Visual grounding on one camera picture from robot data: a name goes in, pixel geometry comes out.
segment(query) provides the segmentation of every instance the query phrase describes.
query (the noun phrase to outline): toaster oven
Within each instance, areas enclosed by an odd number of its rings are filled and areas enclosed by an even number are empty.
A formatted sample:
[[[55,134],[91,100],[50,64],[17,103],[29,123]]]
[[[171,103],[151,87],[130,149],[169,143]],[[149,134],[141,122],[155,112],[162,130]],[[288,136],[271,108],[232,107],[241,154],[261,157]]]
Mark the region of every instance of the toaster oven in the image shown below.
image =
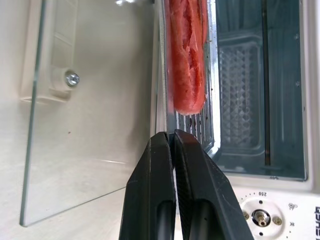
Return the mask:
[[[255,239],[320,239],[318,10],[316,0],[207,1],[206,101],[181,115],[167,0],[31,0],[20,224],[116,194],[148,139],[180,129],[228,177]]]

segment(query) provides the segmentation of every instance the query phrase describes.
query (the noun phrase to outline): red sausage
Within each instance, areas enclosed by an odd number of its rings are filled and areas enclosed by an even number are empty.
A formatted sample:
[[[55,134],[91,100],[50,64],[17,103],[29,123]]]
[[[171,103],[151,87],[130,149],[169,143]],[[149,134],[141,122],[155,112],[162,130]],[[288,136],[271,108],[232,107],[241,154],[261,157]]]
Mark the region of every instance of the red sausage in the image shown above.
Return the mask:
[[[198,114],[204,106],[204,44],[207,39],[206,0],[169,0],[173,105],[183,115]]]

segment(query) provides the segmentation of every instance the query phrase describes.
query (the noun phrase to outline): printed number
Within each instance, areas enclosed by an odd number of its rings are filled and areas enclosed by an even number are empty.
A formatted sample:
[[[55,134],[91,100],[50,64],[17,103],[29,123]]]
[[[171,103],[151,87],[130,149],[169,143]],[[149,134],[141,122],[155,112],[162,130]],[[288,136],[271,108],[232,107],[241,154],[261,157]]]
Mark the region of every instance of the printed number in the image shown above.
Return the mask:
[[[260,191],[260,192],[259,192],[259,196],[266,197],[266,196],[267,196],[267,193],[266,193],[265,191]]]

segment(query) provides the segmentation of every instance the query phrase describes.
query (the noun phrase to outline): hot dog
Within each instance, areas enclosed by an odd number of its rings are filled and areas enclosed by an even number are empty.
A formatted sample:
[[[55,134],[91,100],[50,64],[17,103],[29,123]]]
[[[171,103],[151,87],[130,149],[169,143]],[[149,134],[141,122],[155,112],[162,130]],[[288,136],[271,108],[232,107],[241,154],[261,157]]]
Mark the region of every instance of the hot dog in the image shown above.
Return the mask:
[[[173,106],[182,115],[198,114],[204,106],[204,44],[207,39],[206,0],[169,0]]]

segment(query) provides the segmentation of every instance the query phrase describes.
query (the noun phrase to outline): screw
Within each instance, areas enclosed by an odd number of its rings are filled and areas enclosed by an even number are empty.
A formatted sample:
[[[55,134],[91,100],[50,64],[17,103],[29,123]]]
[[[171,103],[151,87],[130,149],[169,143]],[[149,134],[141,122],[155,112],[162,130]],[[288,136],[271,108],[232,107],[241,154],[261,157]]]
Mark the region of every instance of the screw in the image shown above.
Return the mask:
[[[65,74],[65,82],[69,87],[75,87],[80,82],[80,77],[74,72],[67,72]]]
[[[281,218],[278,217],[278,216],[274,216],[274,217],[272,218],[272,222],[274,222],[274,224],[275,224],[275,225],[278,225],[278,226],[280,226],[280,225],[282,224],[282,220],[281,220]]]
[[[243,211],[242,213],[243,213],[245,220],[248,220],[250,217],[249,214],[246,211]]]

